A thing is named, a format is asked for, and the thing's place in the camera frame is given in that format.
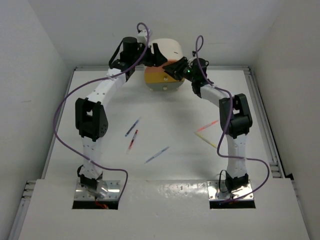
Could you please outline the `pink orange highlighter pen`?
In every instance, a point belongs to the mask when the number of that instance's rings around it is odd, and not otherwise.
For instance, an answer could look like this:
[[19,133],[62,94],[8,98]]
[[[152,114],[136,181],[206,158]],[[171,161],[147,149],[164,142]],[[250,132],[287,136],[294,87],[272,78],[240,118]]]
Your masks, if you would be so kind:
[[204,130],[204,129],[206,129],[206,128],[208,128],[208,127],[210,127],[210,126],[212,126],[212,125],[214,125],[214,124],[216,124],[218,122],[219,122],[219,120],[212,121],[211,123],[200,127],[198,130],[196,130],[196,132],[200,132],[200,131],[202,131],[202,130]]

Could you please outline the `blue pen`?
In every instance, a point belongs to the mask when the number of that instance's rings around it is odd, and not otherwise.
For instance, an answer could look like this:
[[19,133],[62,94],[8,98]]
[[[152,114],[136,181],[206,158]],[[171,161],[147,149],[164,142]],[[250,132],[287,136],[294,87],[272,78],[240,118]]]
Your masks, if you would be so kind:
[[129,130],[125,133],[125,137],[127,137],[130,132],[136,127],[136,125],[139,123],[139,121],[141,120],[141,117],[139,117],[134,123],[133,125],[129,128]]
[[168,150],[170,147],[167,146],[165,148],[163,148],[162,150],[160,150],[159,152],[157,152],[156,154],[154,154],[153,156],[151,156],[150,158],[148,158],[144,164],[147,164],[148,162],[150,162],[151,160],[157,158],[159,155],[161,155],[162,153],[164,153],[166,150]]

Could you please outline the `yellow highlighter pen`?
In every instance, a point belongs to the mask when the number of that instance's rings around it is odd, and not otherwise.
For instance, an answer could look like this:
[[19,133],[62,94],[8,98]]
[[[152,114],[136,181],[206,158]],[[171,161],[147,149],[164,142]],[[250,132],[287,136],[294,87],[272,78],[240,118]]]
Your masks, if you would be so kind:
[[199,132],[195,132],[195,135],[198,136],[201,140],[203,140],[204,142],[206,142],[207,144],[209,144],[210,146],[212,146],[213,148],[217,148],[217,145],[215,145],[214,143],[212,143],[211,141],[209,141],[208,139],[206,139],[204,136],[202,136]]

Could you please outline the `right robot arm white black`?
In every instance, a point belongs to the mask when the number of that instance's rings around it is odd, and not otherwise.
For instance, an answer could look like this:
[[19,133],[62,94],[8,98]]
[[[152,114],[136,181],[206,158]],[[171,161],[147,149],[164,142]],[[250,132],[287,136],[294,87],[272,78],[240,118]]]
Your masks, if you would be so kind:
[[189,80],[195,95],[219,108],[222,136],[217,154],[228,159],[224,184],[230,193],[248,185],[246,140],[253,120],[246,95],[232,95],[229,91],[217,87],[207,78],[208,64],[209,62],[203,58],[194,59],[189,63],[186,57],[182,57],[162,68],[176,81]]

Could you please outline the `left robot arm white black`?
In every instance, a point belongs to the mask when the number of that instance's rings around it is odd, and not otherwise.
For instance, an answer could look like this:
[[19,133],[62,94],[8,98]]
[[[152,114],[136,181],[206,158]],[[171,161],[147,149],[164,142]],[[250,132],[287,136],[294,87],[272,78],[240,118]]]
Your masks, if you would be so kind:
[[97,189],[103,171],[97,166],[101,159],[102,138],[108,130],[106,108],[108,102],[130,76],[135,72],[134,64],[159,67],[167,58],[157,43],[142,43],[135,37],[125,37],[109,61],[107,79],[103,80],[86,98],[75,102],[75,126],[83,145],[84,161],[78,168],[80,183]]

